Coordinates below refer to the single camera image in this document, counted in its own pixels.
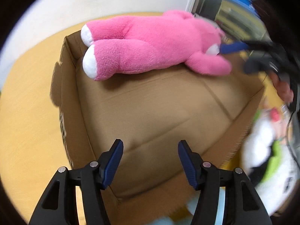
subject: metal screw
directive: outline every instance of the metal screw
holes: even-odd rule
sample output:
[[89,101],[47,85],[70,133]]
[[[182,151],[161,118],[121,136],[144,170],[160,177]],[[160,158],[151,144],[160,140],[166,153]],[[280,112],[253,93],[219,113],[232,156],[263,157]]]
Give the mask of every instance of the metal screw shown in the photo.
[[58,168],[58,172],[59,173],[63,173],[66,170],[66,167],[61,166],[60,168]]
[[97,166],[98,166],[98,162],[92,161],[92,162],[90,163],[90,166],[91,166],[91,167],[97,167]]
[[234,171],[235,171],[237,174],[243,173],[242,168],[239,168],[239,167],[237,167]]
[[203,162],[203,167],[211,167],[211,163],[210,162]]

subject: cardboard box wall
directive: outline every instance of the cardboard box wall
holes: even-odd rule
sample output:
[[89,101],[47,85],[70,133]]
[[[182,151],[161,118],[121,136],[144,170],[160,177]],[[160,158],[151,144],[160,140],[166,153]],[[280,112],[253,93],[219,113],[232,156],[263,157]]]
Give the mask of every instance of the cardboard box wall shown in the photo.
[[72,168],[109,150],[116,138],[124,154],[112,185],[101,192],[112,225],[142,225],[168,215],[195,194],[177,154],[186,139],[219,167],[239,148],[263,95],[256,76],[240,72],[238,54],[226,57],[232,74],[201,76],[184,64],[104,82],[82,69],[87,47],[80,31],[63,42],[50,96],[60,108],[61,131]]

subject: stuffed animal's foot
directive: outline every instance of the stuffed animal's foot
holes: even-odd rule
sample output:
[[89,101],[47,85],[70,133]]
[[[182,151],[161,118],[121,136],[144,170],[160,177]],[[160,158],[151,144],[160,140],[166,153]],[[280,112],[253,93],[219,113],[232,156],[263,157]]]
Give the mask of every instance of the stuffed animal's foot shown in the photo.
[[232,65],[220,55],[212,56],[202,52],[193,53],[185,64],[196,73],[208,75],[230,74]]
[[96,41],[83,57],[83,70],[93,80],[106,80],[118,70],[118,52],[113,47],[108,48],[106,41],[109,40]]
[[94,42],[94,39],[92,37],[92,33],[90,31],[90,29],[88,28],[87,25],[84,25],[80,31],[80,36],[81,36],[81,39],[82,39],[82,42],[87,46],[87,47],[90,47],[93,42]]
[[162,67],[162,56],[142,40],[97,40],[86,51],[83,70],[93,80],[101,81],[115,73],[136,74]]

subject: stuffed animal's leg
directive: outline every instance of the stuffed animal's leg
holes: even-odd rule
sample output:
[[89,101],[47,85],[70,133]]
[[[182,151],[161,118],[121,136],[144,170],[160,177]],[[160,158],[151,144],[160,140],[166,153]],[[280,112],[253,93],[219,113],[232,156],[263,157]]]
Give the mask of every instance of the stuffed animal's leg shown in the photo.
[[81,29],[81,39],[88,47],[97,40],[123,39],[131,20],[131,16],[117,16],[112,19],[87,22]]
[[115,73],[136,74],[160,68],[158,51],[142,40],[98,40],[82,61],[83,70],[94,80],[106,80]]
[[163,16],[170,16],[170,15],[177,15],[179,17],[182,17],[183,19],[193,18],[194,16],[186,11],[182,10],[169,10],[163,13]]
[[196,73],[208,75],[227,75],[232,69],[231,63],[222,56],[212,56],[202,52],[193,53],[185,64]]

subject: plush toy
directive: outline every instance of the plush toy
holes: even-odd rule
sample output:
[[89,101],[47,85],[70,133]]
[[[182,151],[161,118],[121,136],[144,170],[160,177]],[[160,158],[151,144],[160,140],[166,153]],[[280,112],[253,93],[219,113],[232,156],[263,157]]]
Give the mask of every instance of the plush toy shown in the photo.
[[269,109],[264,101],[241,153],[243,170],[269,215],[280,208],[297,180],[297,167],[286,141],[290,115],[286,106],[282,110],[283,117],[276,108]]
[[226,75],[231,64],[219,53],[224,32],[185,11],[162,16],[118,16],[90,21],[81,38],[88,50],[83,70],[94,80],[137,74],[182,62],[196,73]]

